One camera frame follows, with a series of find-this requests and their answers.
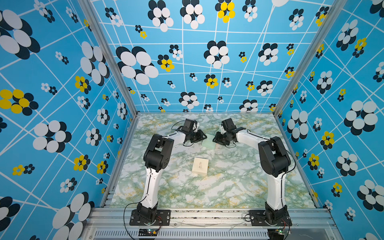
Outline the cream drawer jewelry box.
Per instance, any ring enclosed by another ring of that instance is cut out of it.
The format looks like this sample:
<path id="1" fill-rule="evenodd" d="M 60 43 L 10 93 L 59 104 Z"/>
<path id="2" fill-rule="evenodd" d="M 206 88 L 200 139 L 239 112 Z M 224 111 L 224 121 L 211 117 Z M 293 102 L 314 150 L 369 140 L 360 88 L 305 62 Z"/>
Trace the cream drawer jewelry box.
<path id="1" fill-rule="evenodd" d="M 209 160 L 203 158 L 194 158 L 192 173 L 206 176 L 208 174 Z"/>

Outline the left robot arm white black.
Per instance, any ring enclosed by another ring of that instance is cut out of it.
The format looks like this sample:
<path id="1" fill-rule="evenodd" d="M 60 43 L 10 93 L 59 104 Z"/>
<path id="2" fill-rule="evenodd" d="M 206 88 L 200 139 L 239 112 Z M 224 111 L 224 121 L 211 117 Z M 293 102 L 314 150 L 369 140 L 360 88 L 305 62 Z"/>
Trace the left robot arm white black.
<path id="1" fill-rule="evenodd" d="M 143 200 L 137 205 L 140 216 L 153 222 L 157 215 L 158 190 L 164 169 L 168 166 L 174 146 L 187 141 L 197 143 L 207 138 L 202 130 L 176 131 L 167 136 L 154 134 L 144 154 L 146 183 Z"/>

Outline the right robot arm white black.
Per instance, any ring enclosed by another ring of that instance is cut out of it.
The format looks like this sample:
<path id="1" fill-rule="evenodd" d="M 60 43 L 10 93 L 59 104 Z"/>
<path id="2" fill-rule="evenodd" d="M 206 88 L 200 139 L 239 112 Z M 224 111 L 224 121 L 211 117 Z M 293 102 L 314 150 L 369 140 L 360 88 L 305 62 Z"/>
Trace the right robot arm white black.
<path id="1" fill-rule="evenodd" d="M 286 216 L 288 210 L 285 201 L 285 180 L 291 159 L 282 140 L 279 137 L 257 136 L 244 128 L 239 128 L 232 132 L 217 132 L 213 142 L 223 146 L 228 146 L 230 142 L 242 143 L 258 149 L 261 167 L 268 177 L 266 220 L 273 225 Z"/>

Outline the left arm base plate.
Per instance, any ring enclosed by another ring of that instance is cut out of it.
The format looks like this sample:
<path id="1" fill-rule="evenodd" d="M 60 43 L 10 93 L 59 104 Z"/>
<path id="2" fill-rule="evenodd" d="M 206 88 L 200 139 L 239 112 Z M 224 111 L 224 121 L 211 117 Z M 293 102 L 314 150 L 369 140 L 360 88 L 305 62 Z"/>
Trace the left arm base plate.
<path id="1" fill-rule="evenodd" d="M 153 213 L 140 213 L 138 210 L 133 210 L 130 226 L 169 226 L 171 219 L 170 210 L 156 210 Z"/>

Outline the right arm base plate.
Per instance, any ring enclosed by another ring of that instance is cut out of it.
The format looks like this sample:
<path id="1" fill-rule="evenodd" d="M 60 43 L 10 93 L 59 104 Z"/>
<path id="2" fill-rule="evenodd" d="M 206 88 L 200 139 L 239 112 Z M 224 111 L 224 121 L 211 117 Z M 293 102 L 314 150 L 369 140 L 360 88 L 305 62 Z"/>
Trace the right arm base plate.
<path id="1" fill-rule="evenodd" d="M 292 221 L 288 212 L 284 209 L 271 210 L 250 210 L 252 226 L 257 227 L 291 227 Z"/>

